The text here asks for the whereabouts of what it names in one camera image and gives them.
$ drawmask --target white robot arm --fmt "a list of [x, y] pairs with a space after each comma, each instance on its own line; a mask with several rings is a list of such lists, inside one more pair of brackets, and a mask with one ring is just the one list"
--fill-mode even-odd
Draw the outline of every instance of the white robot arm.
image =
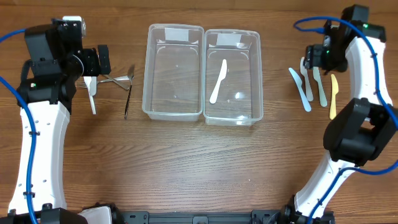
[[[30, 223], [26, 197], [32, 195], [32, 207], [41, 223], [110, 224], [111, 206], [87, 209], [77, 215], [66, 210], [63, 193], [63, 143], [72, 111], [75, 82], [81, 77], [109, 74], [111, 66], [106, 45], [83, 49], [85, 23], [80, 16], [53, 19], [52, 24], [25, 30], [31, 59], [22, 69], [17, 91], [27, 103], [36, 128], [31, 189], [27, 192], [27, 168], [32, 144], [28, 117], [21, 110], [22, 151], [14, 196], [9, 204], [8, 223]], [[32, 69], [34, 77], [28, 79]]]
[[[368, 24], [368, 14], [368, 8], [354, 5], [346, 8], [341, 18], [362, 30], [372, 45], [379, 67], [380, 94], [392, 108], [383, 66], [385, 31], [381, 26]], [[341, 175], [340, 170], [363, 166], [367, 161], [376, 159], [396, 131], [390, 115], [376, 95], [375, 55], [372, 55], [364, 39], [346, 25], [333, 26], [327, 21], [324, 28], [324, 43], [307, 47], [305, 66], [338, 72], [345, 71], [348, 66], [351, 101], [328, 125], [323, 137], [327, 152], [305, 187], [282, 208], [278, 224], [329, 223], [322, 220], [328, 202], [355, 172], [348, 169]], [[367, 121], [374, 128], [362, 128], [363, 122]]]
[[[383, 53], [386, 44], [376, 38], [369, 37], [368, 39], [377, 53], [381, 95], [387, 103], [392, 105], [384, 79]], [[349, 44], [345, 55], [350, 70], [351, 98], [367, 98], [370, 103], [381, 105], [379, 99], [374, 94], [376, 89], [374, 64], [370, 50], [364, 40], [355, 37]], [[330, 157], [330, 152], [327, 151], [316, 171], [311, 176], [311, 179], [307, 182], [305, 187], [295, 195], [294, 205], [296, 212], [300, 212], [302, 215], [308, 217], [312, 209], [328, 190], [338, 171], [345, 167], [355, 166], [355, 163], [344, 160], [333, 161]], [[323, 205], [316, 210], [313, 218], [321, 218], [323, 216], [326, 205], [332, 196], [334, 196], [338, 188], [353, 172], [352, 170], [346, 171], [344, 176], [339, 178], [333, 190], [327, 196], [326, 200], [323, 201]]]

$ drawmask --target blue cable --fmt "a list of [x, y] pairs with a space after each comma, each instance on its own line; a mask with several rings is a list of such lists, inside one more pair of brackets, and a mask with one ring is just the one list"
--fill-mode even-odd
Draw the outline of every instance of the blue cable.
[[[375, 69], [375, 76], [376, 76], [376, 95], [379, 98], [379, 100], [380, 100], [381, 104], [383, 105], [383, 107], [386, 109], [386, 111], [390, 115], [391, 119], [393, 120], [396, 129], [398, 129], [398, 119], [395, 116], [395, 114], [392, 111], [392, 109], [384, 101], [384, 99], [383, 99], [383, 97], [382, 97], [382, 95], [380, 93], [379, 64], [377, 62], [377, 55], [376, 55], [376, 53], [375, 53], [370, 41], [368, 40], [368, 38], [358, 28], [356, 28], [354, 25], [352, 25], [348, 21], [345, 21], [345, 20], [342, 20], [342, 19], [339, 19], [339, 18], [335, 18], [335, 17], [330, 17], [330, 16], [315, 16], [315, 17], [309, 17], [309, 18], [301, 19], [301, 20], [295, 22], [293, 27], [298, 29], [299, 31], [302, 31], [302, 32], [316, 32], [318, 34], [324, 34], [325, 33], [325, 29], [322, 28], [322, 27], [320, 27], [320, 28], [311, 28], [311, 29], [303, 29], [303, 28], [300, 28], [300, 27], [297, 26], [298, 24], [300, 24], [302, 22], [317, 21], [317, 20], [335, 21], [335, 22], [339, 22], [341, 24], [344, 24], [344, 25], [348, 26], [349, 28], [353, 29], [360, 36], [360, 38], [362, 38], [365, 41], [366, 45], [369, 47], [369, 50], [371, 52], [371, 55], [372, 55], [372, 58], [373, 58], [373, 62], [374, 62], [374, 69]], [[375, 172], [374, 171], [368, 171], [368, 170], [362, 170], [362, 169], [359, 169], [359, 168], [352, 168], [352, 167], [347, 167], [347, 168], [341, 169], [339, 171], [339, 173], [337, 174], [337, 176], [335, 177], [335, 179], [333, 180], [333, 182], [331, 183], [329, 189], [325, 192], [323, 197], [318, 201], [318, 203], [315, 205], [315, 207], [311, 211], [311, 214], [310, 214], [310, 216], [308, 217], [308, 220], [307, 220], [307, 224], [311, 224], [312, 217], [314, 216], [316, 210], [323, 203], [323, 201], [327, 198], [327, 196], [330, 194], [330, 192], [333, 190], [333, 188], [336, 185], [338, 179], [340, 178], [341, 175], [343, 175], [344, 171], [346, 171], [346, 170], [354, 170], [354, 171], [358, 171], [358, 172], [360, 172], [362, 174], [367, 174], [367, 175], [383, 175], [383, 174], [386, 174], [388, 172], [393, 171], [397, 167], [398, 167], [398, 160], [392, 166], [390, 166], [389, 168], [387, 168], [385, 170], [375, 171]]]
[[[0, 43], [6, 40], [9, 37], [12, 37], [13, 35], [16, 34], [21, 34], [25, 32], [25, 29], [20, 29], [16, 30], [14, 32], [11, 32], [4, 37], [0, 38]], [[30, 128], [32, 133], [36, 133], [36, 127], [35, 123], [32, 117], [32, 113], [30, 112], [27, 104], [25, 103], [24, 99], [20, 96], [20, 94], [10, 85], [8, 84], [3, 77], [0, 77], [0, 82], [7, 87], [7, 89], [17, 98], [18, 102], [21, 104], [22, 108], [25, 110], [27, 118], [29, 120]], [[29, 161], [27, 164], [27, 172], [26, 172], [26, 192], [31, 192], [32, 191], [32, 185], [31, 185], [31, 180], [32, 180], [32, 166], [33, 166], [33, 158], [35, 156], [35, 148], [36, 148], [36, 134], [32, 134], [32, 144], [30, 145], [30, 154], [29, 154]], [[26, 200], [27, 200], [27, 209], [29, 211], [29, 216], [30, 220], [32, 221], [33, 224], [38, 224], [37, 219], [35, 216], [35, 211], [33, 208], [33, 202], [32, 202], [32, 195], [27, 194], [26, 195]]]
[[9, 37], [12, 37], [13, 35], [21, 34], [23, 32], [25, 32], [25, 29], [15, 30], [14, 32], [6, 34], [4, 37], [0, 38], [0, 43], [3, 42], [4, 40], [8, 39]]

